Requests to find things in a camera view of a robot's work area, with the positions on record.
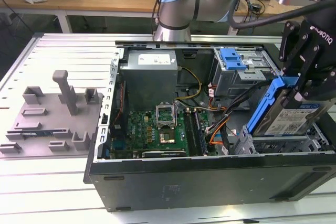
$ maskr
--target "blue plastic latch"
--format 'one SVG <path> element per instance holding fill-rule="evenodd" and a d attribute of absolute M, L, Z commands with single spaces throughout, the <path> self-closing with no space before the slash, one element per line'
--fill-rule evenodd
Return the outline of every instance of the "blue plastic latch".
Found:
<path fill-rule="evenodd" d="M 233 48 L 221 48 L 220 56 L 226 65 L 227 70 L 245 70 L 247 66 L 241 61 L 239 53 Z"/>
<path fill-rule="evenodd" d="M 295 86 L 299 77 L 278 77 L 274 79 L 268 87 L 266 94 L 258 105 L 258 108 L 253 113 L 250 121 L 247 123 L 249 133 L 252 133 L 257 123 L 264 116 L 265 112 L 272 106 L 276 100 L 276 92 L 282 87 L 292 88 Z"/>

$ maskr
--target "desk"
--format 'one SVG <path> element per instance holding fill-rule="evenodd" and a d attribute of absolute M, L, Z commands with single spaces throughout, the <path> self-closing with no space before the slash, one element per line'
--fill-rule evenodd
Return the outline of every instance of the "desk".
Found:
<path fill-rule="evenodd" d="M 67 69 L 76 92 L 83 87 L 102 88 L 109 74 L 106 54 L 115 40 L 150 41 L 150 35 L 45 34 L 33 38 L 0 82 L 0 139 L 12 124 L 24 99 L 27 85 L 43 92 L 60 93 L 51 80 L 56 69 Z M 279 46 L 280 37 L 192 36 L 193 41 L 223 43 L 249 40 Z M 36 57 L 32 52 L 45 52 Z M 66 52 L 76 52 L 64 57 Z M 96 58 L 87 52 L 96 52 Z M 86 158 L 0 160 L 0 223 L 80 224 L 104 223 L 243 223 L 242 219 L 273 224 L 336 222 L 336 179 L 330 180 L 296 202 L 246 204 L 185 209 L 162 209 L 108 213 L 93 185 L 82 182 Z"/>
<path fill-rule="evenodd" d="M 151 17 L 155 0 L 48 0 L 34 5 L 24 0 L 5 0 L 17 13 L 56 15 L 63 33 L 71 33 L 68 16 Z M 279 5 L 275 0 L 265 2 L 262 17 L 272 16 L 297 7 Z M 0 1 L 0 13 L 11 10 Z M 241 22 L 247 13 L 247 5 L 241 2 L 235 20 Z"/>

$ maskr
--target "label sticker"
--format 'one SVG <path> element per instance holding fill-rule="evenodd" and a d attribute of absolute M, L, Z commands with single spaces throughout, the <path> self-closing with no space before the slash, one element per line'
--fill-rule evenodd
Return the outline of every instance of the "label sticker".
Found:
<path fill-rule="evenodd" d="M 315 112 L 318 104 L 303 104 L 298 109 L 283 109 L 265 132 L 265 135 L 293 135 L 307 121 L 307 115 Z"/>
<path fill-rule="evenodd" d="M 213 89 L 209 89 L 209 97 L 214 97 L 214 93 Z"/>
<path fill-rule="evenodd" d="M 228 133 L 227 136 L 237 136 L 237 131 L 236 129 L 233 129 L 232 131 L 230 131 L 231 133 Z"/>
<path fill-rule="evenodd" d="M 229 155 L 229 151 L 224 146 L 222 146 L 222 152 L 224 153 L 225 156 Z"/>
<path fill-rule="evenodd" d="M 26 132 L 26 133 L 21 133 L 22 136 L 36 136 L 37 134 L 34 132 Z"/>
<path fill-rule="evenodd" d="M 253 65 L 253 61 L 252 60 L 243 60 L 243 63 L 245 65 Z"/>
<path fill-rule="evenodd" d="M 170 65 L 169 55 L 141 54 L 138 58 L 139 65 Z"/>

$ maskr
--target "green pcb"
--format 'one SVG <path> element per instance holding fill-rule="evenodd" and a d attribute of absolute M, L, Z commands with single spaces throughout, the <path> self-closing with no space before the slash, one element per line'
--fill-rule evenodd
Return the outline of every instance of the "green pcb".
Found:
<path fill-rule="evenodd" d="M 200 124 L 203 128 L 207 127 L 209 122 L 207 114 L 199 113 Z M 160 112 L 160 121 L 169 121 L 172 119 L 170 111 Z M 131 111 L 128 117 L 128 130 L 126 139 L 126 148 L 128 151 L 186 151 L 188 156 L 188 145 L 185 135 L 183 111 L 178 111 L 176 114 L 176 127 L 168 129 L 173 141 L 164 142 L 166 134 L 162 130 L 158 130 L 156 126 L 155 111 Z"/>

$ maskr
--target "yellow wire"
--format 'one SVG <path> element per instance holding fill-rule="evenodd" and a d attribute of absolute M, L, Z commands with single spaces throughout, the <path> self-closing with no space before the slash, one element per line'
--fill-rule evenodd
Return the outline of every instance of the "yellow wire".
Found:
<path fill-rule="evenodd" d="M 187 97 L 176 97 L 176 99 L 185 100 L 185 99 L 191 99 L 191 98 L 194 98 L 194 97 L 196 97 L 196 96 L 201 92 L 201 90 L 202 90 L 202 83 L 201 83 L 201 81 L 199 80 L 199 78 L 198 78 L 194 73 L 192 73 L 192 71 L 191 71 L 190 69 L 185 68 L 185 67 L 182 67 L 182 69 L 187 70 L 189 73 L 192 74 L 193 77 L 195 77 L 195 79 L 196 79 L 197 82 L 198 82 L 198 91 L 197 91 L 196 94 L 189 95 L 189 96 L 187 96 Z"/>

